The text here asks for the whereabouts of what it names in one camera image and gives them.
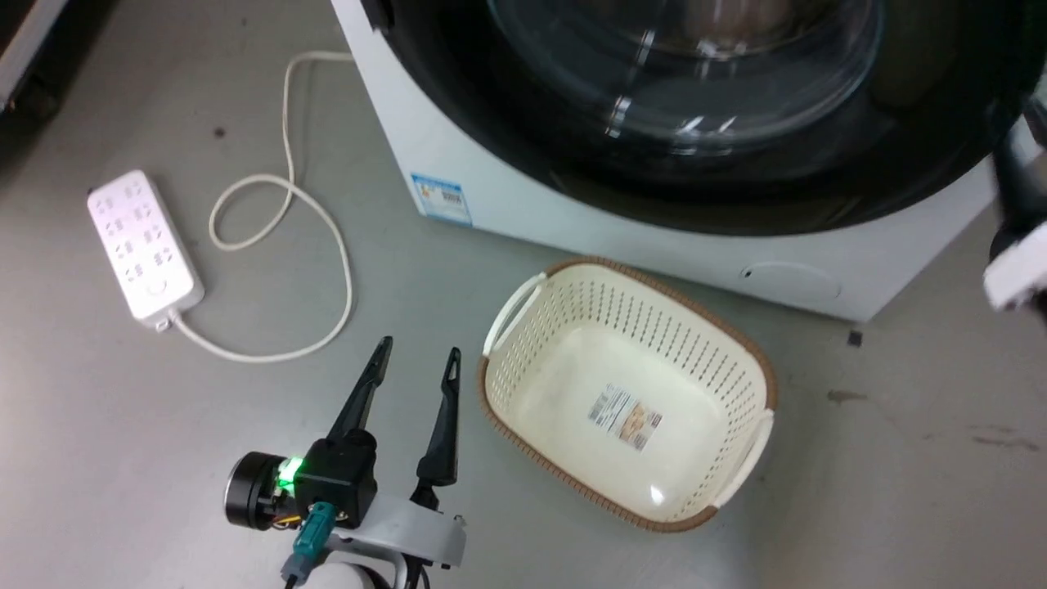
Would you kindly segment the dark furniture with white edge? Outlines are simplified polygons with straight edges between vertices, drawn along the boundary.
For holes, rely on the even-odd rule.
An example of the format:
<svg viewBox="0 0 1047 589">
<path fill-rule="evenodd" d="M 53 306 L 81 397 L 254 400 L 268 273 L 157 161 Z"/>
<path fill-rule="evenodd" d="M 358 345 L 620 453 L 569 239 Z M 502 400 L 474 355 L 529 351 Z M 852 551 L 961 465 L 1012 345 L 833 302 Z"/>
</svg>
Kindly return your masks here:
<svg viewBox="0 0 1047 589">
<path fill-rule="evenodd" d="M 60 110 L 119 0 L 0 0 L 0 169 Z"/>
</svg>

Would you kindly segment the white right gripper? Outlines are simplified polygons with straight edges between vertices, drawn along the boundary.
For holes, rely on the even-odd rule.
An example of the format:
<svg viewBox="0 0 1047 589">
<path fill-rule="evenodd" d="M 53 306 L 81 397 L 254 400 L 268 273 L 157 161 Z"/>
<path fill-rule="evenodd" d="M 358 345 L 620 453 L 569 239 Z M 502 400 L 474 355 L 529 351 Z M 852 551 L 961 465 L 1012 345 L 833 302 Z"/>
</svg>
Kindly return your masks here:
<svg viewBox="0 0 1047 589">
<path fill-rule="evenodd" d="M 996 312 L 1047 313 L 1047 184 L 1018 160 L 1010 137 L 1017 117 L 1016 110 L 992 111 L 1000 227 L 992 239 L 983 287 Z"/>
</svg>

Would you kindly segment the white washing machine body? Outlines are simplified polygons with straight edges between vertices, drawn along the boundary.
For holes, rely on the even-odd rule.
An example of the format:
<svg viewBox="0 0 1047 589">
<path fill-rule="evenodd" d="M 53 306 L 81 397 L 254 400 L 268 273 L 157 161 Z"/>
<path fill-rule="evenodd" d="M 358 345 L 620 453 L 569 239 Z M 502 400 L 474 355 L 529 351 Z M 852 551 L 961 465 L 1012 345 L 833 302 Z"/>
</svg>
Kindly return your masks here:
<svg viewBox="0 0 1047 589">
<path fill-rule="evenodd" d="M 764 298 L 748 292 L 738 280 L 749 265 L 805 264 L 839 279 L 841 294 L 814 304 L 766 301 L 864 323 L 889 305 L 987 209 L 995 192 L 988 154 L 919 204 L 840 230 L 777 237 L 723 236 L 614 216 L 550 189 L 478 145 L 423 93 L 389 45 L 366 30 L 362 0 L 330 0 L 330 4 L 416 209 L 420 213 L 411 173 L 454 182 L 465 195 L 475 230 L 603 256 L 757 299 Z M 1042 154 L 1022 115 L 1028 98 L 1010 128 L 1024 160 Z"/>
</svg>

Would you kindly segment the cream perforated laundry basket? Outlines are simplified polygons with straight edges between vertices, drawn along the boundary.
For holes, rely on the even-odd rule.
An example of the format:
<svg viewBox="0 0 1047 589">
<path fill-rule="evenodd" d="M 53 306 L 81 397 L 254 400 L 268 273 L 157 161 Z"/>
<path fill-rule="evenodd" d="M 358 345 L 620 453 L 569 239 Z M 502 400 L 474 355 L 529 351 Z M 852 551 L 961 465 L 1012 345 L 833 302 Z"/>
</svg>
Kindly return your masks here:
<svg viewBox="0 0 1047 589">
<path fill-rule="evenodd" d="M 744 333 L 633 268 L 581 257 L 502 305 L 483 341 L 478 405 L 595 506 L 688 533 L 762 458 L 778 387 Z"/>
</svg>

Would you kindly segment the white power strip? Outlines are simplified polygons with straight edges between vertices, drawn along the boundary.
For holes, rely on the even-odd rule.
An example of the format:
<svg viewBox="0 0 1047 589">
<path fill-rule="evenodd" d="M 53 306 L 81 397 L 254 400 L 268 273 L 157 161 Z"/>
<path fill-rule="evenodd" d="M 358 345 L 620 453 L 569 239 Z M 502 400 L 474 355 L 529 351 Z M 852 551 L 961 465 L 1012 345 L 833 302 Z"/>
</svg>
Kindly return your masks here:
<svg viewBox="0 0 1047 589">
<path fill-rule="evenodd" d="M 199 304 L 204 284 L 169 217 L 168 205 L 141 169 L 124 173 L 88 194 L 87 208 L 131 316 L 166 331 Z"/>
</svg>

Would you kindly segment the paper barcode label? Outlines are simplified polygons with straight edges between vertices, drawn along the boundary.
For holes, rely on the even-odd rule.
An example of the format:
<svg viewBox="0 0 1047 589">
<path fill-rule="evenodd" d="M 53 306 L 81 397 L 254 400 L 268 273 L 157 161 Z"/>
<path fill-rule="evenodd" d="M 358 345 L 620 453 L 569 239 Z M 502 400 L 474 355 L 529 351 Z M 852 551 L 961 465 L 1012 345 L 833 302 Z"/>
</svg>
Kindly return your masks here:
<svg viewBox="0 0 1047 589">
<path fill-rule="evenodd" d="M 607 384 L 591 404 L 587 420 L 637 452 L 647 447 L 664 414 L 621 385 Z"/>
</svg>

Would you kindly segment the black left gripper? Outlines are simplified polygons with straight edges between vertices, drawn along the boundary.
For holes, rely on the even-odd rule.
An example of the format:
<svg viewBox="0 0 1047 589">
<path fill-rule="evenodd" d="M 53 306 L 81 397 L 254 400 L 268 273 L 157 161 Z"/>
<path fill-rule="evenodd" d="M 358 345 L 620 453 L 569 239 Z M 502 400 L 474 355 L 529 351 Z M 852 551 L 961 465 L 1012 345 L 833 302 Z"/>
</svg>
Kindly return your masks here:
<svg viewBox="0 0 1047 589">
<path fill-rule="evenodd" d="M 377 344 L 326 438 L 303 457 L 247 452 L 233 466 L 224 491 L 224 514 L 235 526 L 264 530 L 297 529 L 321 504 L 334 509 L 334 526 L 362 526 L 377 495 L 376 440 L 366 431 L 376 390 L 382 385 L 393 337 Z M 416 467 L 419 483 L 456 484 L 461 352 L 452 347 L 440 390 L 442 400 L 429 447 Z"/>
</svg>

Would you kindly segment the black glass washing machine door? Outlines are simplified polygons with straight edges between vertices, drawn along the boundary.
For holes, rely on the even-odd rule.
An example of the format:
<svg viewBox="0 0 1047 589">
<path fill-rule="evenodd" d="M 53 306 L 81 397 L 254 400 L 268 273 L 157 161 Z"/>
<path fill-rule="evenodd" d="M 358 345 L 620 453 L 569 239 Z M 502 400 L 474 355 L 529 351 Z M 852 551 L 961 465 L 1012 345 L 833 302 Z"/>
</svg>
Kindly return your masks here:
<svg viewBox="0 0 1047 589">
<path fill-rule="evenodd" d="M 443 115 L 554 191 L 688 232 L 871 223 L 979 164 L 1047 0 L 362 0 Z"/>
</svg>

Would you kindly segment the blue energy label sticker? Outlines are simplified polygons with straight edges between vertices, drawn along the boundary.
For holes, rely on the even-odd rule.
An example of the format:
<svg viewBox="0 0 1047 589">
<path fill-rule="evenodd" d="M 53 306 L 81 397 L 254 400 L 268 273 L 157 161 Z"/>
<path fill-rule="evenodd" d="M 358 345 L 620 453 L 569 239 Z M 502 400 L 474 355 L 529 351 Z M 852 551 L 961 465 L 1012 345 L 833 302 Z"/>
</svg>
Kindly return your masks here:
<svg viewBox="0 0 1047 589">
<path fill-rule="evenodd" d="M 474 225 L 460 184 L 416 173 L 411 173 L 411 184 L 422 216 L 464 227 Z"/>
</svg>

